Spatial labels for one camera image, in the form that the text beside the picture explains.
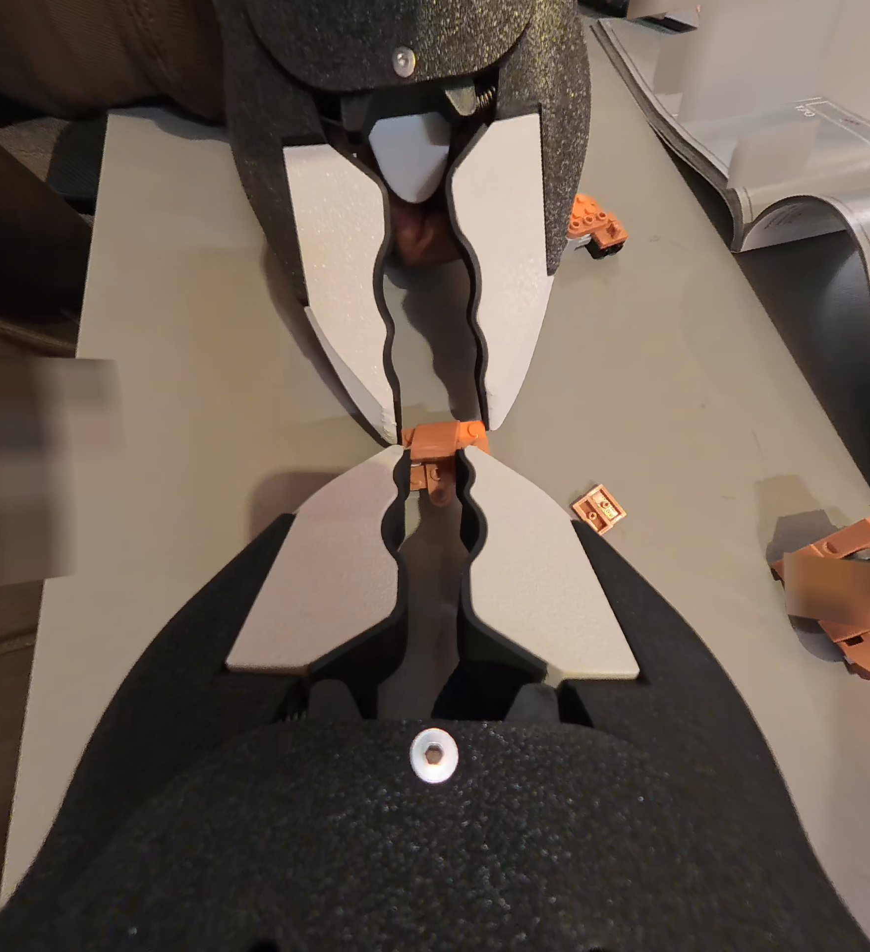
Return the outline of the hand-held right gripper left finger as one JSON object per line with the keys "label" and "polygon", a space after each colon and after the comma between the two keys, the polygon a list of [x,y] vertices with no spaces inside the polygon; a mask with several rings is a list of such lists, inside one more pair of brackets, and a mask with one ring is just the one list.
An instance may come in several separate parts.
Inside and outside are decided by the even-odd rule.
{"label": "hand-held right gripper left finger", "polygon": [[320,676],[404,616],[410,461],[389,446],[297,509],[227,656],[232,671]]}

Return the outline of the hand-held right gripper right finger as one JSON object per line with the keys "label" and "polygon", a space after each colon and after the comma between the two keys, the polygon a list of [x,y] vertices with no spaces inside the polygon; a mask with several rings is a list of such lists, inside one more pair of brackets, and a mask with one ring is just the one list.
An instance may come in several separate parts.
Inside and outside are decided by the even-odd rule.
{"label": "hand-held right gripper right finger", "polygon": [[542,489],[476,446],[457,455],[469,561],[463,655],[531,681],[640,673],[575,523]]}

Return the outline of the person's left hand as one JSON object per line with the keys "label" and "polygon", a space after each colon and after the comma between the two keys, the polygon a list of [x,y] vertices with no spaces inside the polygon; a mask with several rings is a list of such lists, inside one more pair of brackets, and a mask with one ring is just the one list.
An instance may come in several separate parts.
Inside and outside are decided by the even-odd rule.
{"label": "person's left hand", "polygon": [[441,204],[412,204],[392,194],[390,214],[393,255],[403,267],[436,267],[460,258],[451,220]]}

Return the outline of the small orange black brick assembly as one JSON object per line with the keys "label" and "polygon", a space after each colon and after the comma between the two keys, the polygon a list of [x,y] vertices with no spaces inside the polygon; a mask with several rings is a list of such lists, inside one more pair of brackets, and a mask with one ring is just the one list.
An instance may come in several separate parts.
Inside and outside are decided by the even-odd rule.
{"label": "small orange black brick assembly", "polygon": [[619,253],[628,233],[616,215],[587,194],[576,194],[571,208],[566,251],[586,250],[594,259]]}

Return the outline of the person's brown jacket torso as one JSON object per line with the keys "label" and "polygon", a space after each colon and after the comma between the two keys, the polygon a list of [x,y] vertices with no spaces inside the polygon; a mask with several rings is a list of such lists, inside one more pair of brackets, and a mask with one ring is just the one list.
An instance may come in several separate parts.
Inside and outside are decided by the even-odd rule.
{"label": "person's brown jacket torso", "polygon": [[225,117],[209,1],[0,1],[0,102],[77,118],[165,100]]}

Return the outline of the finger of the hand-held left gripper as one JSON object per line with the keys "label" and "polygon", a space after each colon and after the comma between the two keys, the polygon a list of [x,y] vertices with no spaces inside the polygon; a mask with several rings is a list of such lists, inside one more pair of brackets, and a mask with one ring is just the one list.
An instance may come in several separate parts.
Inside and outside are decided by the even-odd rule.
{"label": "finger of the hand-held left gripper", "polygon": [[445,190],[472,270],[482,419],[496,430],[521,391],[553,284],[538,114],[480,128],[452,164]]}
{"label": "finger of the hand-held left gripper", "polygon": [[357,410],[386,444],[401,441],[394,323],[381,289],[391,244],[384,185],[327,144],[288,147],[286,177],[305,281],[305,312]]}

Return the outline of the grey desk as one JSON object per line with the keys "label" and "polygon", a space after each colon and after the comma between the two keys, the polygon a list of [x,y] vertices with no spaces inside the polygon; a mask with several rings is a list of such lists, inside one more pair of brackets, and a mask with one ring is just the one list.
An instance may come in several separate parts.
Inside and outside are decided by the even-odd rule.
{"label": "grey desk", "polygon": [[[771,315],[819,310],[835,266],[773,249],[751,285],[586,30],[581,190],[630,232],[568,256],[520,396],[490,440],[569,506],[602,482],[606,540],[714,651],[757,718],[814,850],[870,935],[870,682],[798,634],[767,565],[870,513],[870,487]],[[75,572],[45,588],[0,902],[48,834],[88,737],[176,611],[279,514],[379,445],[264,255],[220,131],[108,119],[79,356],[111,360],[122,429],[73,470]]]}

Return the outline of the orange toy brick assembly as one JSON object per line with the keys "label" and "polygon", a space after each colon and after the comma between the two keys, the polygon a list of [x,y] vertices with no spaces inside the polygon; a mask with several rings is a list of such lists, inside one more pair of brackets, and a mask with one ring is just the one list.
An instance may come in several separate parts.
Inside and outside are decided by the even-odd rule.
{"label": "orange toy brick assembly", "polygon": [[[405,427],[402,431],[402,445],[407,449],[409,448],[405,446],[404,432],[411,428],[412,427]],[[478,446],[476,447],[486,453],[490,453],[490,446],[487,446],[486,450]],[[411,461],[410,489],[412,491],[427,492],[429,500],[434,506],[448,505],[455,494],[456,453],[453,458],[437,462],[413,464]]]}

